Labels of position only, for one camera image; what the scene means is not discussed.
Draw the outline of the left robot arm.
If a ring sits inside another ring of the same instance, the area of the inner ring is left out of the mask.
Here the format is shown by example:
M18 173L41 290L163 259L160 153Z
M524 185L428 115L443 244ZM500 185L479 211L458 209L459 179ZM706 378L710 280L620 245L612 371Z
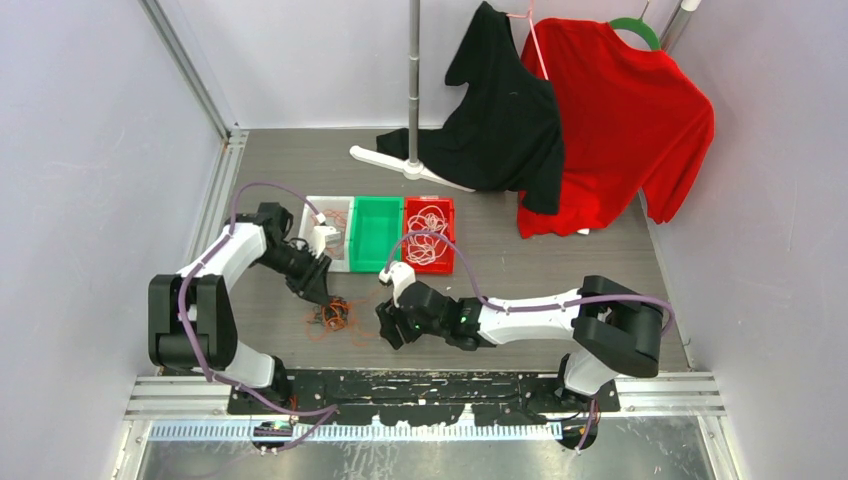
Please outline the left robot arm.
M148 287L152 363L251 390L269 413L285 409L292 397L285 366L239 339L229 292L248 268L259 265L281 274L296 297L329 304L332 260L325 250L340 232L323 214L316 219L307 238L291 237L293 215L278 203L263 203L252 214L236 215L191 264L155 276Z

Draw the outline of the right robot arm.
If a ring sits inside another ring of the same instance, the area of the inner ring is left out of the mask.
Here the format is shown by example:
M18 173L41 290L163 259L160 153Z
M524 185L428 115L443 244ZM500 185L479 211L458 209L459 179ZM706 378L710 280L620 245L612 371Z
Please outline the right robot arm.
M554 386L558 403L571 411L619 375L655 377L664 325L672 318L667 303L597 275L565 293L519 300L454 299L415 278L391 285L391 298L375 313L381 337L395 350L423 335L463 351L531 340L576 344Z

